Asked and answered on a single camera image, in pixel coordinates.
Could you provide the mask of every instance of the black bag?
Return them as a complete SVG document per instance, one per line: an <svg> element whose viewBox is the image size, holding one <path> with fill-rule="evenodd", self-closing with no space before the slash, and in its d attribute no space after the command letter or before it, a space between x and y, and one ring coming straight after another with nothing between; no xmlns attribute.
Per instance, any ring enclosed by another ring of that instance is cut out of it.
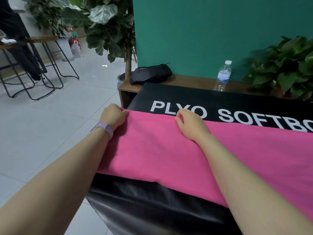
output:
<svg viewBox="0 0 313 235"><path fill-rule="evenodd" d="M170 75L172 75L172 71L166 64L151 67L138 67L132 73L130 82L132 85L143 85L145 82L160 83L166 81Z"/></svg>

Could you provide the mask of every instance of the plastic bag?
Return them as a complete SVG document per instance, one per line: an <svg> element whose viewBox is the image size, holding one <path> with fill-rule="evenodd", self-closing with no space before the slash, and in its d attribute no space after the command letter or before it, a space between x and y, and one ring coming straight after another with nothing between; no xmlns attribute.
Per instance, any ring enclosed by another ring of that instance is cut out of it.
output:
<svg viewBox="0 0 313 235"><path fill-rule="evenodd" d="M72 54L73 54L74 58L81 58L81 57L83 57L82 50L81 50L80 46L77 43L73 43L72 44L71 51L72 51Z"/></svg>

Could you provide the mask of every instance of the white tile floor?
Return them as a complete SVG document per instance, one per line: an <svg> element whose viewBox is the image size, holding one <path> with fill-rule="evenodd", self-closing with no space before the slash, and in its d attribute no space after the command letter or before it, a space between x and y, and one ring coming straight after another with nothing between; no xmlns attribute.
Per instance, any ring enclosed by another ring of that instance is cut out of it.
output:
<svg viewBox="0 0 313 235"><path fill-rule="evenodd" d="M82 42L84 57L72 63L80 80L62 78L64 88L34 102L26 93L12 99L0 86L0 207L43 168L83 139L110 103L120 106L117 76L125 71L123 59L109 63ZM73 75L68 63L57 61L63 75ZM137 67L132 61L132 69ZM53 67L50 80L59 84ZM9 85L10 92L21 89ZM48 92L44 86L30 90L33 97ZM66 235L111 235L107 226L84 200Z"/></svg>

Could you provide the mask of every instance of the green wall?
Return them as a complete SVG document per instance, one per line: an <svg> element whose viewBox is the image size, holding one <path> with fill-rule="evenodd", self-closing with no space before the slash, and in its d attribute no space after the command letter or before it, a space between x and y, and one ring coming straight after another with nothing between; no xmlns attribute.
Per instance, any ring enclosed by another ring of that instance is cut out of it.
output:
<svg viewBox="0 0 313 235"><path fill-rule="evenodd" d="M313 38L313 0L133 0L138 66L168 63L175 74L232 80L280 36Z"/></svg>

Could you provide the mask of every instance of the pink towel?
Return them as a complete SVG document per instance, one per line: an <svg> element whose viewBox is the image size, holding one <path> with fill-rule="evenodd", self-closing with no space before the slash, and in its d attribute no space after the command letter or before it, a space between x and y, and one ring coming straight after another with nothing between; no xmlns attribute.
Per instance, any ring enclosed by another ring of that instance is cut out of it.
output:
<svg viewBox="0 0 313 235"><path fill-rule="evenodd" d="M313 133L205 123L233 155L313 221ZM227 206L205 155L182 135L173 116L131 111L109 142L98 172L158 182Z"/></svg>

